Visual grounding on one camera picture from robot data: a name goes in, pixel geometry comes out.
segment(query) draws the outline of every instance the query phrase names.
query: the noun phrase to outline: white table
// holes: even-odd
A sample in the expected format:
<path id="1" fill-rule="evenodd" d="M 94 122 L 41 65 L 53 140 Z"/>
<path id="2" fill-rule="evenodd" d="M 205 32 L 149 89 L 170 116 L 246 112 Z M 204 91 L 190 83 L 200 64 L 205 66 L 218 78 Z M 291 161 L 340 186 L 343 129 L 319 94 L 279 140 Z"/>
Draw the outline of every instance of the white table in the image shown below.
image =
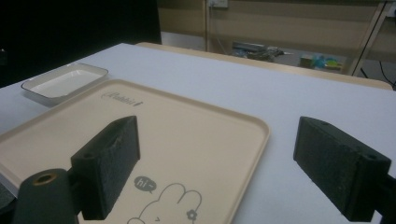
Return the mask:
<path id="1" fill-rule="evenodd" d="M 270 140 L 234 223 L 349 223 L 292 158 L 300 116 L 328 121 L 396 160 L 394 91 L 124 44 L 79 62 L 267 122 Z M 0 89 L 0 133 L 49 110 L 20 85 Z M 389 174 L 396 176 L 394 165 Z"/>

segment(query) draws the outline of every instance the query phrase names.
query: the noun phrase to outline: tray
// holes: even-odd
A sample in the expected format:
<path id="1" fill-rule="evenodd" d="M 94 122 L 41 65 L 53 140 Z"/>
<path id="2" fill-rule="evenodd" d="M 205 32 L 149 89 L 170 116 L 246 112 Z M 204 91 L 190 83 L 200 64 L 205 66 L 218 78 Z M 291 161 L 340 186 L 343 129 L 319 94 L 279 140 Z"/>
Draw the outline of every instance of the tray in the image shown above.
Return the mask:
<path id="1" fill-rule="evenodd" d="M 23 82 L 28 98 L 43 105 L 57 105 L 103 81 L 108 71 L 84 63 L 71 63 Z"/>
<path id="2" fill-rule="evenodd" d="M 137 116 L 141 160 L 107 219 L 89 223 L 230 223 L 267 143 L 266 123 L 122 80 L 1 135 L 2 182 L 17 193 L 30 175 L 69 169 L 77 150 L 129 115 Z"/>

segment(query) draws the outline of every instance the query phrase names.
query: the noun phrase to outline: table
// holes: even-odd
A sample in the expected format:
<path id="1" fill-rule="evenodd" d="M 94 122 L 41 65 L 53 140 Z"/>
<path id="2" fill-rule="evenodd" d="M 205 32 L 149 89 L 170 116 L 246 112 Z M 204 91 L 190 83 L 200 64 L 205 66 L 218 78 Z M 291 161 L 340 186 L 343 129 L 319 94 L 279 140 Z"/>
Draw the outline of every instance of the table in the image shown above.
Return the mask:
<path id="1" fill-rule="evenodd" d="M 394 91 L 125 44 L 79 62 L 108 69 L 109 78 L 249 114 L 270 126 L 234 223 L 348 223 L 292 159 L 300 116 L 328 121 L 396 160 Z M 0 133 L 50 109 L 26 98 L 20 85 L 0 89 Z M 396 176 L 394 165 L 389 174 Z M 375 214 L 373 223 L 379 220 Z"/>

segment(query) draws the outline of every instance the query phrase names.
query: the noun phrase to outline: speech bubble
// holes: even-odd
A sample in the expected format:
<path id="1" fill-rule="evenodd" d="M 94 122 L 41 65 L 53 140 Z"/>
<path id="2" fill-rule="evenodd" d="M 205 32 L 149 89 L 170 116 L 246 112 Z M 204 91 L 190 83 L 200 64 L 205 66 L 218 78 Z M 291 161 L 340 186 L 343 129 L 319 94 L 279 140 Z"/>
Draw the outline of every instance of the speech bubble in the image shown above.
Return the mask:
<path id="1" fill-rule="evenodd" d="M 152 193 L 157 188 L 157 184 L 146 176 L 138 176 L 134 179 L 134 186 L 137 189 Z"/>

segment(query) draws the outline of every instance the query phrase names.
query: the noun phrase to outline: large rectangular tray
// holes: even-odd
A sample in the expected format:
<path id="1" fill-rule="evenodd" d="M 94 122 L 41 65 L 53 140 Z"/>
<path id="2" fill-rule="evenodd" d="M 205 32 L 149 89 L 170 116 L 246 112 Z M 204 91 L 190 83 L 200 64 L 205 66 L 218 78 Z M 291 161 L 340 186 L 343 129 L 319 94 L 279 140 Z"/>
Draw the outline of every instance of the large rectangular tray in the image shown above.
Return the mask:
<path id="1" fill-rule="evenodd" d="M 230 223 L 268 140 L 265 122 L 121 80 L 1 135 L 0 180 L 17 193 L 30 175 L 67 170 L 108 123 L 130 115 L 137 116 L 141 160 L 97 223 Z"/>

